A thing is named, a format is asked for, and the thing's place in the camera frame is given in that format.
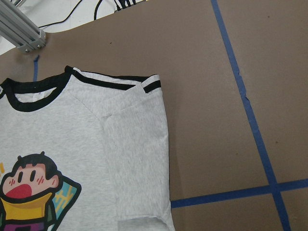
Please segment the grey cartoon print t-shirt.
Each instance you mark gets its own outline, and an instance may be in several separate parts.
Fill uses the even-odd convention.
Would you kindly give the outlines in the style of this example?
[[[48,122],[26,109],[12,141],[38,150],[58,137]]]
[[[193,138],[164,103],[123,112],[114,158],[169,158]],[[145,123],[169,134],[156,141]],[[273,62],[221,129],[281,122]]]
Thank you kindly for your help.
[[[159,75],[0,86],[3,231],[172,231]]]

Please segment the aluminium frame post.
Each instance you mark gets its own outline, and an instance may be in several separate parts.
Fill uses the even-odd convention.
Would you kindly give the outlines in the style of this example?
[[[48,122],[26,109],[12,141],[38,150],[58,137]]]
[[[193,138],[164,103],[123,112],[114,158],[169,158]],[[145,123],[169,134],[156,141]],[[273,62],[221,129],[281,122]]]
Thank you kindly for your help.
[[[9,0],[0,2],[0,35],[23,53],[46,46],[46,33]]]

